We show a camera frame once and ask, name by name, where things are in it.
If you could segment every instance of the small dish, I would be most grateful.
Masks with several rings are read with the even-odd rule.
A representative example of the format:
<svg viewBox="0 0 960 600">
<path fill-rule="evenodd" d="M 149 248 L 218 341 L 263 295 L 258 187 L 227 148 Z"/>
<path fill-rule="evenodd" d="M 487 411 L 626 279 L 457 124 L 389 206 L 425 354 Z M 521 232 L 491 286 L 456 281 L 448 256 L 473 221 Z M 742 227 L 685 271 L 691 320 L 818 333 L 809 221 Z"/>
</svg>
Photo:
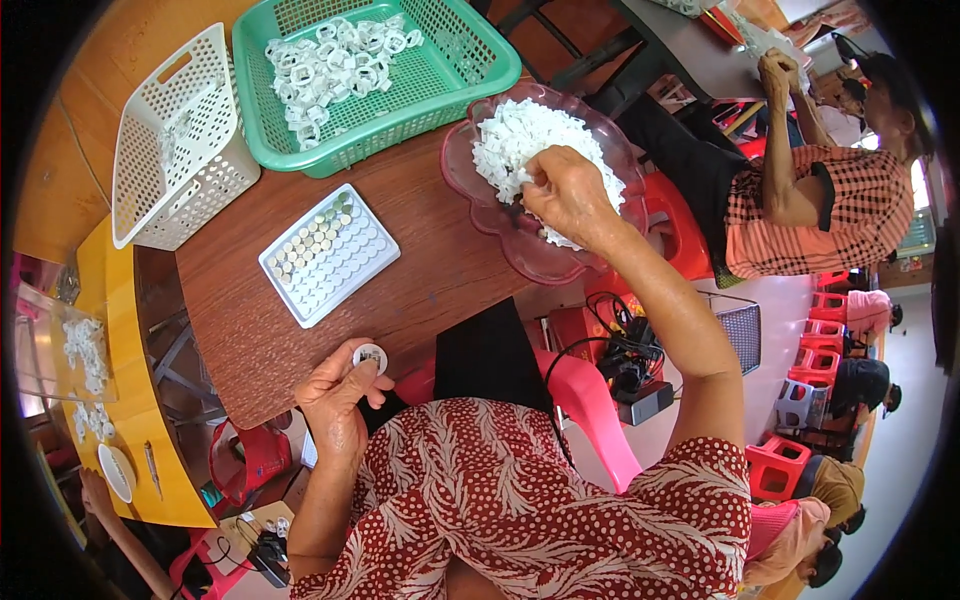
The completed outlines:
<svg viewBox="0 0 960 600">
<path fill-rule="evenodd" d="M 133 488 L 136 487 L 136 474 L 130 460 L 120 448 L 106 444 L 97 446 L 97 457 L 100 459 L 100 469 L 103 470 L 113 492 L 130 504 L 133 501 Z"/>
</svg>

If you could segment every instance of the hand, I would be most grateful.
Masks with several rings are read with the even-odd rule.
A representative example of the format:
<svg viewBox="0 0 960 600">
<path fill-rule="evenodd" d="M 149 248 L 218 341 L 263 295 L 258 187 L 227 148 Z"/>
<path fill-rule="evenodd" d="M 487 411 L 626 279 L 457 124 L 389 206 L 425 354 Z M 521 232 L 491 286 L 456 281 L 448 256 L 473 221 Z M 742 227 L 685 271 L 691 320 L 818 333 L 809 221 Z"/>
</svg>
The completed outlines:
<svg viewBox="0 0 960 600">
<path fill-rule="evenodd" d="M 536 182 L 523 184 L 527 210 L 567 239 L 600 252 L 622 221 L 596 165 L 569 146 L 550 146 L 531 158 L 526 170 Z"/>
<path fill-rule="evenodd" d="M 394 388 L 390 377 L 376 374 L 376 361 L 368 359 L 353 367 L 353 352 L 372 342 L 370 338 L 347 340 L 294 390 L 320 460 L 342 459 L 356 466 L 367 450 L 367 425 L 357 402 L 366 396 L 371 408 L 379 409 L 386 400 L 381 390 Z"/>
<path fill-rule="evenodd" d="M 779 48 L 767 50 L 757 69 L 769 100 L 776 102 L 790 93 L 803 93 L 800 89 L 800 66 Z"/>
<path fill-rule="evenodd" d="M 100 473 L 90 468 L 81 468 L 80 481 L 83 484 L 81 498 L 88 513 L 100 520 L 117 516 L 116 510 L 113 508 L 113 501 L 110 500 L 107 480 Z"/>
</svg>

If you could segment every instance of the red bag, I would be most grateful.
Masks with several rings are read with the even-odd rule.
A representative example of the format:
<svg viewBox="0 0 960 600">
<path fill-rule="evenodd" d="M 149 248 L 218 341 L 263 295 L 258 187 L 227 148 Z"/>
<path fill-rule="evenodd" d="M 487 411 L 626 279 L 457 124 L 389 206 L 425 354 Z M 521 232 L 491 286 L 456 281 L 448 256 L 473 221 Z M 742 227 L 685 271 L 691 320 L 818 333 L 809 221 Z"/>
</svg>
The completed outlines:
<svg viewBox="0 0 960 600">
<path fill-rule="evenodd" d="M 230 504 L 242 506 L 252 492 L 293 465 L 290 440 L 269 423 L 239 429 L 226 420 L 213 431 L 209 464 L 213 485 Z"/>
</svg>

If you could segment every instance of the pink plastic bowl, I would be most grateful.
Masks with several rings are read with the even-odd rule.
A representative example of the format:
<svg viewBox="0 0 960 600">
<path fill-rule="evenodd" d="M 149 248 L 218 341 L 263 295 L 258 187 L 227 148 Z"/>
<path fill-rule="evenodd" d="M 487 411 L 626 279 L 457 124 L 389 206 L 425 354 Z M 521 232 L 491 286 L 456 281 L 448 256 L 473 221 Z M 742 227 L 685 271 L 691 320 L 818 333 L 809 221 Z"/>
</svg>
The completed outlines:
<svg viewBox="0 0 960 600">
<path fill-rule="evenodd" d="M 467 120 L 455 124 L 440 150 L 440 167 L 447 185 L 470 202 L 470 221 L 481 233 L 500 238 L 503 255 L 518 273 L 541 285 L 564 285 L 579 277 L 587 267 L 599 273 L 609 267 L 598 256 L 548 244 L 537 236 L 540 224 L 532 216 L 512 216 L 496 199 L 496 190 L 473 165 L 473 142 L 480 139 L 477 124 L 492 117 L 507 100 L 526 98 L 583 119 L 603 149 L 613 172 L 627 185 L 626 202 L 620 214 L 643 233 L 647 211 L 643 202 L 643 178 L 623 132 L 605 115 L 588 107 L 576 96 L 562 94 L 540 84 L 520 82 L 502 94 L 477 100 L 467 108 Z"/>
</svg>

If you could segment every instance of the orange checkered shirt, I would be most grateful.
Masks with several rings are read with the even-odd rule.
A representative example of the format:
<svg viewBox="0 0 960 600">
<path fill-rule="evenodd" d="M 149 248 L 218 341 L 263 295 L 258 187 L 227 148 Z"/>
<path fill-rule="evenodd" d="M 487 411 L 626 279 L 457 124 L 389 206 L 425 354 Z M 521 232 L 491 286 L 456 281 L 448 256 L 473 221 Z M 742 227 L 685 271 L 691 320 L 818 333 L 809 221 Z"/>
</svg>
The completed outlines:
<svg viewBox="0 0 960 600">
<path fill-rule="evenodd" d="M 793 149 L 797 179 L 833 186 L 833 206 L 818 227 L 786 228 L 763 218 L 763 158 L 734 179 L 727 204 L 727 267 L 744 278 L 865 267 L 885 258 L 913 219 L 909 172 L 883 150 L 827 146 Z"/>
</svg>

